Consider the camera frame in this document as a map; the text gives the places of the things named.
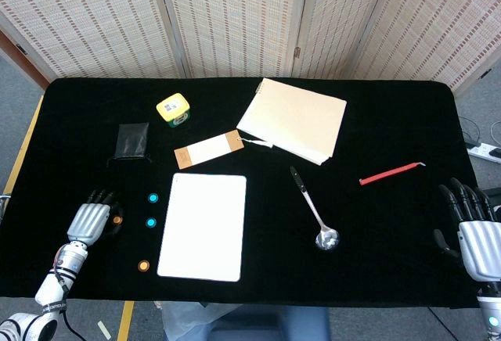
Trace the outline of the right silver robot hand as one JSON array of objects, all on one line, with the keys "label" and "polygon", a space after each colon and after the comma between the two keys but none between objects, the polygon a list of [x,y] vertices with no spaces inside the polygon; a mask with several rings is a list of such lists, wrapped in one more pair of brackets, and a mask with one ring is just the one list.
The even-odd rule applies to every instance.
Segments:
[{"label": "right silver robot hand", "polygon": [[479,188],[471,188],[457,178],[450,186],[440,185],[447,209],[456,226],[458,251],[445,241],[442,231],[433,231],[437,247],[460,262],[476,282],[500,281],[500,209]]}]

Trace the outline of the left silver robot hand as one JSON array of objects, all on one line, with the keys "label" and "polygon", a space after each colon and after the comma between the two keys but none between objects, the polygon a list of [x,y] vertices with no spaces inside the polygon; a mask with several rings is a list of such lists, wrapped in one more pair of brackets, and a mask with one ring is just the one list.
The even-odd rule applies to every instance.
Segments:
[{"label": "left silver robot hand", "polygon": [[123,223],[124,211],[118,201],[118,193],[107,189],[94,190],[78,208],[67,230],[67,237],[70,242],[92,246],[116,236]]}]

